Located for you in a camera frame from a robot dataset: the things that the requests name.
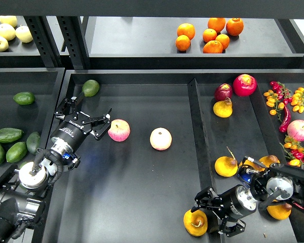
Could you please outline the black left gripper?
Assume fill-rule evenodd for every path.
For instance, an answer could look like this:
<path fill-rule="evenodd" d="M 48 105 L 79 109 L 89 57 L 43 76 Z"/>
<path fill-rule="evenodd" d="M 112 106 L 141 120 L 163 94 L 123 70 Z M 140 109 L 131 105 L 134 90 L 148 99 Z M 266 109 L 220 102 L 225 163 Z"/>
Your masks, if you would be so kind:
<path fill-rule="evenodd" d="M 65 153 L 75 153 L 88 135 L 99 141 L 110 129 L 110 108 L 99 117 L 89 117 L 80 112 L 80 103 L 85 94 L 64 98 L 54 111 L 54 116 L 61 120 L 56 130 L 51 134 L 54 143 L 51 149 L 63 156 Z"/>

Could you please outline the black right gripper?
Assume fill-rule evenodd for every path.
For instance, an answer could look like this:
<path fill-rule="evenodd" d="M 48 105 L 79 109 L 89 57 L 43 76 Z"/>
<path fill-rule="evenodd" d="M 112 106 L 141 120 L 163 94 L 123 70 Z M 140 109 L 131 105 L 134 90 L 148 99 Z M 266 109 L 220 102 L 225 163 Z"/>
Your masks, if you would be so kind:
<path fill-rule="evenodd" d="M 240 219 L 255 213 L 257 202 L 250 188 L 243 185 L 237 185 L 222 194 L 217 194 L 212 186 L 208 186 L 198 192 L 194 200 L 195 204 L 191 212 L 194 213 L 199 209 L 212 211 L 218 219 L 222 220 L 217 232 L 227 237 L 245 231 L 246 223 Z M 236 222 L 236 224 L 227 226 L 227 222 Z"/>

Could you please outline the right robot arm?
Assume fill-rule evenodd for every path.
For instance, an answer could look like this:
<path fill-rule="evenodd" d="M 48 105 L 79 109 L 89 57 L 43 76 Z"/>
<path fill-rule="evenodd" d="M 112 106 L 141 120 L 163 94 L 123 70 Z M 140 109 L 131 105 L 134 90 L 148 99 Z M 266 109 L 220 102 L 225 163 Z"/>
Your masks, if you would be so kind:
<path fill-rule="evenodd" d="M 221 220 L 215 231 L 227 237 L 244 232 L 244 217 L 284 203 L 304 214 L 304 167 L 280 163 L 269 166 L 251 157 L 244 157 L 238 168 L 241 184 L 217 194 L 209 186 L 195 197 L 191 212 L 199 209 L 212 211 Z"/>

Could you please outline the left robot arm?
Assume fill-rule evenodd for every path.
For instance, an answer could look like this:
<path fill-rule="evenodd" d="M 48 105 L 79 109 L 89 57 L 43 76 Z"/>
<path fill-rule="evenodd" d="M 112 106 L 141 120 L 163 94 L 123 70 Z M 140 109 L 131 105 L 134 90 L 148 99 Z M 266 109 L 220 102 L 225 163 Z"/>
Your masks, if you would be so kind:
<path fill-rule="evenodd" d="M 44 221 L 53 185 L 80 164 L 77 149 L 87 136 L 100 140 L 110 129 L 110 111 L 99 117 L 81 111 L 84 96 L 64 98 L 56 108 L 61 122 L 50 136 L 50 148 L 38 148 L 33 161 L 21 168 L 11 165 L 0 176 L 0 242 L 17 239 Z"/>

